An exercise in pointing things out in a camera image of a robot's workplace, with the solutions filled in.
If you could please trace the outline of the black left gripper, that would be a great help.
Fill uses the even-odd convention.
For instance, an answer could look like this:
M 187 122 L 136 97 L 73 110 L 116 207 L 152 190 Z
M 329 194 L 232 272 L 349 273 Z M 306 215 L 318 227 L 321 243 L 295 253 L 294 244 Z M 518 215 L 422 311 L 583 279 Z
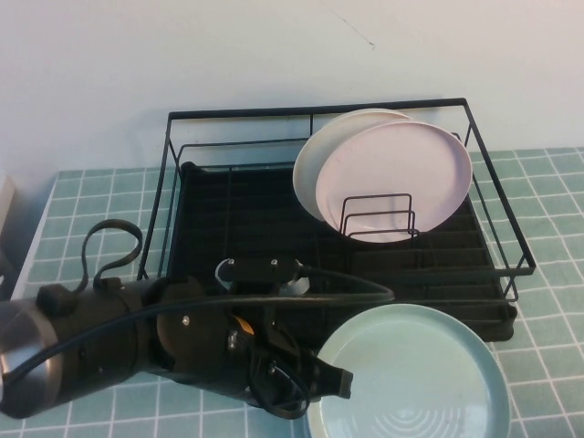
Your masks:
M 228 354 L 244 365 L 245 402 L 254 407 L 308 407 L 318 397 L 349 398 L 353 374 L 317 359 L 275 322 L 231 316 Z

